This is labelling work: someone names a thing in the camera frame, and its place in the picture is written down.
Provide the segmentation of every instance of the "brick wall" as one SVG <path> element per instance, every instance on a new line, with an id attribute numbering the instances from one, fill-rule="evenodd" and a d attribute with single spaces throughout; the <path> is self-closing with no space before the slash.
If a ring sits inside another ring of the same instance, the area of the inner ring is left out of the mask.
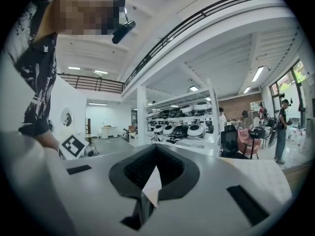
<path id="1" fill-rule="evenodd" d="M 226 119 L 239 120 L 244 110 L 251 109 L 251 102 L 262 100 L 261 93 L 243 96 L 235 99 L 219 101 L 219 107 L 224 109 Z"/>

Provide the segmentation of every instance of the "black metal railing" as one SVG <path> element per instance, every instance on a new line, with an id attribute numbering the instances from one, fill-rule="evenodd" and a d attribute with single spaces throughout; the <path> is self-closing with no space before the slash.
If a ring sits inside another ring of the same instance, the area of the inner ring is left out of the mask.
<path id="1" fill-rule="evenodd" d="M 213 15 L 214 13 L 221 11 L 223 9 L 229 8 L 233 5 L 240 4 L 251 0 L 220 0 L 216 3 L 213 3 L 202 10 L 199 10 L 192 16 L 188 17 L 177 25 L 173 30 L 171 30 L 165 37 L 163 37 L 149 52 L 145 57 L 140 61 L 136 66 L 134 71 L 130 74 L 128 79 L 125 82 L 125 87 L 131 82 L 131 80 L 139 73 L 139 71 L 160 51 L 162 50 L 170 41 L 176 38 L 179 34 L 186 31 L 191 26 L 198 23 L 200 20 Z"/>
<path id="2" fill-rule="evenodd" d="M 125 88 L 125 84 L 123 82 L 107 80 L 101 77 L 95 78 L 64 73 L 58 75 L 75 89 L 121 93 Z"/>

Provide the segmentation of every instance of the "pink chair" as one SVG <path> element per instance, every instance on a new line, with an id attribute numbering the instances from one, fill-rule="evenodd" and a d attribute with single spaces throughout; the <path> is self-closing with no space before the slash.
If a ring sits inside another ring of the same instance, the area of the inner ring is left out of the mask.
<path id="1" fill-rule="evenodd" d="M 246 156 L 249 156 L 252 152 L 252 138 L 249 136 L 248 129 L 242 129 L 238 130 L 238 149 L 241 153 L 245 152 Z M 253 150 L 253 155 L 256 154 L 257 159 L 258 158 L 258 147 L 260 145 L 260 139 L 255 139 L 254 141 L 254 150 Z"/>

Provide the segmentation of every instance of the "jeans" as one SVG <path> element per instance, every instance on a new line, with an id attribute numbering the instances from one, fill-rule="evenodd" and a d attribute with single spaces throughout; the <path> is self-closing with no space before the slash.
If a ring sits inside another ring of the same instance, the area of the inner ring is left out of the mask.
<path id="1" fill-rule="evenodd" d="M 275 157 L 278 159 L 281 159 L 282 155 L 284 153 L 286 130 L 285 129 L 278 129 L 277 133 L 278 133 L 278 137 L 277 137 Z"/>

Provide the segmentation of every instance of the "black chair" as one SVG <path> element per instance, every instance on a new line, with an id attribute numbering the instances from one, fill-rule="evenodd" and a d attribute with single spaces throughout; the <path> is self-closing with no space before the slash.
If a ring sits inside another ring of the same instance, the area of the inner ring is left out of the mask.
<path id="1" fill-rule="evenodd" d="M 236 128 L 233 125 L 225 126 L 224 131 L 221 132 L 221 148 L 223 149 L 221 157 L 248 159 L 248 157 L 238 152 L 237 139 Z"/>

